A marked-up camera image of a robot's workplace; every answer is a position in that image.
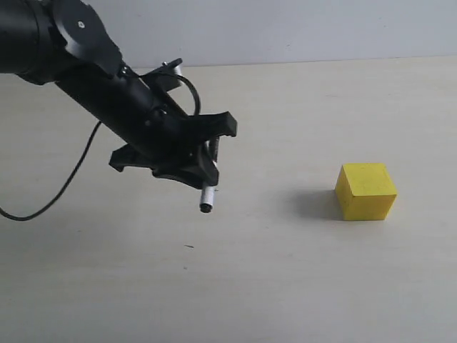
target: background wall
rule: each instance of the background wall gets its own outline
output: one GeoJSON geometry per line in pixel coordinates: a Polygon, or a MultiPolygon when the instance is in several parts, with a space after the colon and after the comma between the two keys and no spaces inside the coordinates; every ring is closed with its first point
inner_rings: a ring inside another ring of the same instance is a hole
{"type": "Polygon", "coordinates": [[[133,66],[457,54],[454,0],[87,0],[133,66]]]}

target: black cable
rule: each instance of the black cable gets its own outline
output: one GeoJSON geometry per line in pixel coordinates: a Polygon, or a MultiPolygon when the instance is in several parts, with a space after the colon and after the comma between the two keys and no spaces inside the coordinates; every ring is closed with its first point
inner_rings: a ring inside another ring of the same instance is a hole
{"type": "MultiPolygon", "coordinates": [[[[145,75],[141,76],[138,75],[135,71],[132,69],[129,69],[129,73],[131,74],[132,77],[137,77],[137,78],[142,78],[145,75]]],[[[155,71],[150,74],[147,74],[148,76],[154,76],[154,77],[159,77],[159,76],[169,76],[173,77],[179,81],[181,81],[183,84],[187,86],[189,91],[192,94],[192,97],[194,98],[194,103],[195,103],[195,110],[194,110],[194,116],[200,115],[201,112],[201,99],[200,99],[200,94],[197,91],[197,88],[194,86],[194,84],[191,82],[191,80],[187,79],[186,77],[178,74],[172,74],[172,73],[164,73],[162,71],[155,71]]]]}
{"type": "Polygon", "coordinates": [[[27,217],[17,217],[13,216],[12,214],[9,214],[6,212],[4,209],[0,207],[0,215],[3,217],[14,220],[15,222],[28,222],[32,219],[37,218],[38,216],[42,215],[44,212],[46,212],[48,209],[52,207],[61,197],[64,195],[66,189],[69,187],[70,183],[73,181],[74,177],[76,176],[76,173],[78,172],[79,168],[81,168],[81,165],[83,164],[84,160],[86,159],[87,153],[89,152],[89,149],[92,145],[92,142],[94,141],[95,134],[99,130],[101,125],[101,121],[97,123],[97,125],[94,127],[94,130],[91,133],[91,136],[89,137],[89,140],[87,141],[86,148],[83,151],[83,154],[81,155],[81,158],[79,159],[78,163],[74,167],[73,171],[70,174],[70,177],[66,180],[64,186],[61,188],[60,192],[57,193],[57,195],[42,209],[40,209],[38,212],[31,214],[30,216],[27,217]]]}

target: black cylinder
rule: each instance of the black cylinder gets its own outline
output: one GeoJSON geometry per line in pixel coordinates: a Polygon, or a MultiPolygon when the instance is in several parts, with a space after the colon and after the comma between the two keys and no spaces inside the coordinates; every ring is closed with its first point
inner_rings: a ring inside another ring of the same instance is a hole
{"type": "Polygon", "coordinates": [[[164,115],[164,103],[140,79],[111,79],[84,67],[56,85],[153,163],[167,157],[179,138],[179,121],[164,115]]]}
{"type": "Polygon", "coordinates": [[[0,73],[21,74],[33,65],[39,29],[27,0],[0,1],[0,73]]]}

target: robotic arm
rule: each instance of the robotic arm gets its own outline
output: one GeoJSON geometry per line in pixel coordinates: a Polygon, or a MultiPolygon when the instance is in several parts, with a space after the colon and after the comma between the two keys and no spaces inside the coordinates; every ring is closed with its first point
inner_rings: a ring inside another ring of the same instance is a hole
{"type": "Polygon", "coordinates": [[[219,137],[236,136],[237,122],[228,112],[199,115],[198,94],[179,75],[182,60],[137,75],[81,0],[1,0],[0,46],[0,73],[55,82],[126,142],[113,153],[113,168],[149,168],[201,189],[201,211],[212,210],[219,137]],[[181,82],[193,92],[193,116],[168,95],[181,82]]]}

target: wooden block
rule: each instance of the wooden block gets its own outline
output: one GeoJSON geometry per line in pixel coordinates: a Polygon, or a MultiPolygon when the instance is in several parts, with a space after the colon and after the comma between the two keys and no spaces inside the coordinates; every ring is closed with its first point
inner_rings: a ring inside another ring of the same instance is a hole
{"type": "Polygon", "coordinates": [[[382,163],[344,164],[335,191],[344,220],[384,220],[397,196],[382,163]]]}

